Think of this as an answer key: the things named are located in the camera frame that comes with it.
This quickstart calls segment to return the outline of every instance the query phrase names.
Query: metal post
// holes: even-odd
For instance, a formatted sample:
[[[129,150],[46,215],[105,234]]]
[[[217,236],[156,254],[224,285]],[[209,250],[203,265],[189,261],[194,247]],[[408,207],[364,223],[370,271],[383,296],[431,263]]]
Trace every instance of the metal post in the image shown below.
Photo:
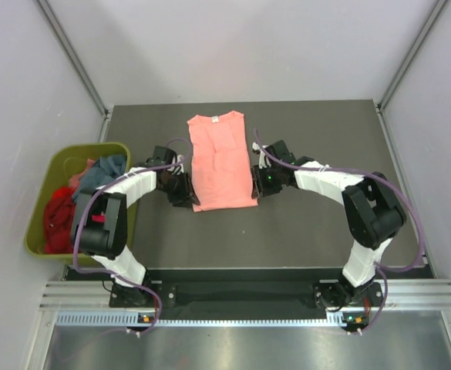
[[[48,22],[50,29],[54,32],[54,36],[59,41],[59,44],[64,50],[68,60],[71,62],[72,67],[76,71],[79,79],[81,79],[82,84],[86,87],[88,94],[92,97],[93,102],[95,103],[97,109],[106,116],[108,113],[108,109],[103,104],[102,98],[95,89],[91,79],[88,77],[88,73],[86,73],[83,64],[79,60],[78,55],[76,54],[75,49],[72,47],[71,42],[69,41],[64,29],[62,29],[61,23],[56,17],[56,14],[52,10],[52,6],[50,6],[47,0],[34,0],[37,6],[39,7],[40,12],[44,15],[45,20]]]
[[[408,72],[410,66],[414,62],[419,50],[422,48],[422,45],[427,40],[429,33],[432,28],[436,24],[438,18],[443,13],[445,6],[448,4],[449,0],[437,0],[434,6],[432,7],[429,16],[426,18],[424,25],[419,31],[416,39],[414,40],[410,50],[406,53],[405,58],[403,59],[402,64],[396,71],[396,74],[393,76],[392,81],[389,83],[388,89],[386,89],[385,93],[382,96],[380,104],[378,104],[378,108],[383,113],[388,106],[390,100],[395,94],[396,89],[400,85],[403,77]]]

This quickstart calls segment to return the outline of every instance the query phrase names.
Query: pile of clothes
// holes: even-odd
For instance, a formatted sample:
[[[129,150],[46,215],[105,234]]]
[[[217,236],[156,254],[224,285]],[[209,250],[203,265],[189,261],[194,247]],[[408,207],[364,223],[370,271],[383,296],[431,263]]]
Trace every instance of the pile of clothes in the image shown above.
[[[67,186],[60,187],[52,194],[43,214],[46,253],[72,253],[70,234],[79,192],[107,185],[125,172],[126,157],[122,154],[100,157],[98,160],[88,159],[83,172],[72,176]]]

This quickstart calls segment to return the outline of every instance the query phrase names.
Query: laundry basket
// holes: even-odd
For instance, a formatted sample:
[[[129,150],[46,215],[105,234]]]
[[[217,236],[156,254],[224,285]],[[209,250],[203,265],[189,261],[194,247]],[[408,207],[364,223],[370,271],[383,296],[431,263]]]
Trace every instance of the laundry basket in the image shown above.
[[[129,170],[131,164],[130,150],[122,143],[94,143],[68,146],[60,150],[51,159],[25,235],[25,247],[29,253],[36,257],[72,264],[72,254],[47,254],[45,252],[43,233],[43,212],[45,206],[55,190],[62,186],[67,186],[68,180],[72,175],[83,172],[87,159],[97,160],[101,156],[111,156],[113,154],[125,155],[127,157],[126,171]],[[133,239],[136,206],[137,202],[127,210],[128,246],[131,245]],[[85,254],[79,254],[78,262],[84,266],[96,264],[91,257]]]

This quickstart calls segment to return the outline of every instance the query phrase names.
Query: white wall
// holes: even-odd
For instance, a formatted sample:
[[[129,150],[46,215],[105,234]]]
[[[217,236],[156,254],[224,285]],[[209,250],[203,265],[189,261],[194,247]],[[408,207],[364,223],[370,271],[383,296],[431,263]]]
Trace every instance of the white wall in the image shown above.
[[[376,99],[434,0],[49,0],[106,105]]]
[[[0,369],[20,368],[45,282],[22,239],[49,158],[101,124],[32,0],[0,2]]]
[[[432,258],[451,277],[451,2],[387,117]]]

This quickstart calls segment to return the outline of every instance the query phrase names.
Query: gray-blue garment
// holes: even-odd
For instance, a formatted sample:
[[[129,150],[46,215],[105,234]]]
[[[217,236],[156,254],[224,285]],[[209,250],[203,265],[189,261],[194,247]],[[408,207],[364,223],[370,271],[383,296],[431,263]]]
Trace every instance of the gray-blue garment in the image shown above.
[[[126,172],[126,157],[122,154],[100,157],[86,173],[79,179],[78,189],[72,195],[72,201],[76,203],[79,192],[83,189],[101,187],[112,183],[117,177]]]

